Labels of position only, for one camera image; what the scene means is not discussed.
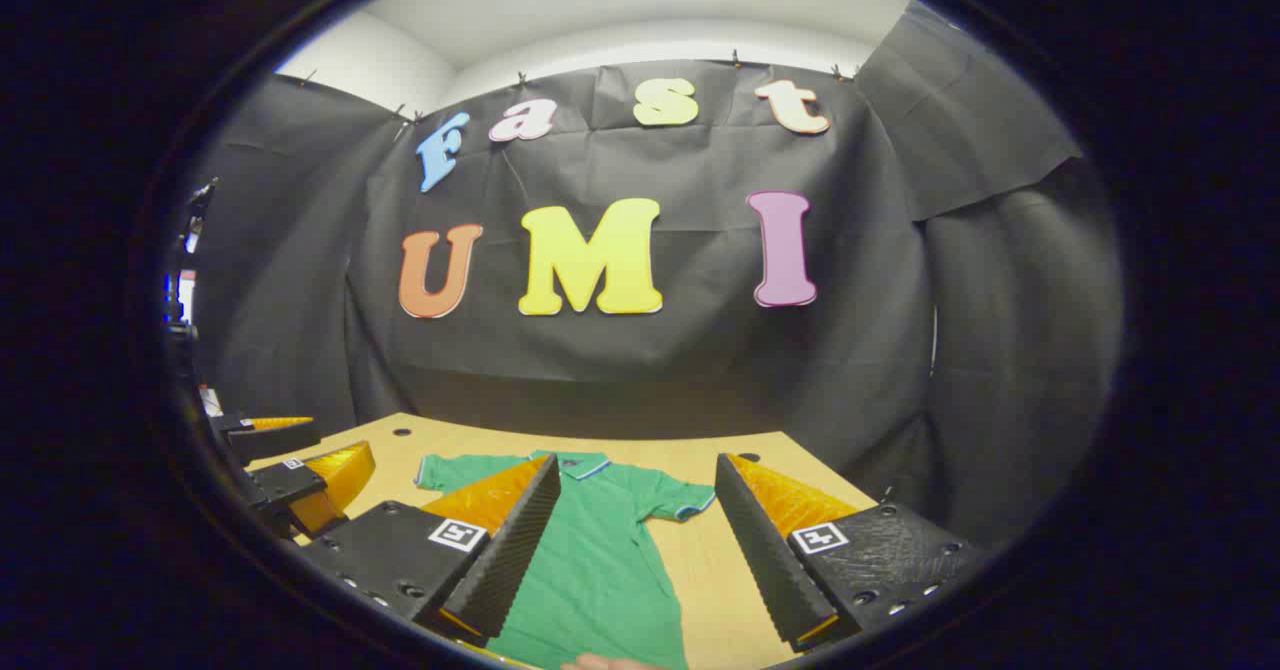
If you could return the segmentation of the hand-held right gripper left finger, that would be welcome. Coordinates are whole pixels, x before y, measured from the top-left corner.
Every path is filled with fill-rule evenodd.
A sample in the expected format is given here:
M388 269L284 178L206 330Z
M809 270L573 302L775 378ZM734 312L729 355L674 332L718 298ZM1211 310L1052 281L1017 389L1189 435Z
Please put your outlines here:
M300 551L380 612L485 646L502 632L559 496L559 459L547 453L425 507L384 501Z

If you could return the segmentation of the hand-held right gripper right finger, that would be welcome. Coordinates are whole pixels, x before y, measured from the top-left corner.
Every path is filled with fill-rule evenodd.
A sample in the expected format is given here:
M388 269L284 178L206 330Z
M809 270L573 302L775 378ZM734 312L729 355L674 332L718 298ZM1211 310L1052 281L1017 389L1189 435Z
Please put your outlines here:
M900 503L855 509L739 455L716 494L780 639L810 653L914 617L973 576L986 548Z

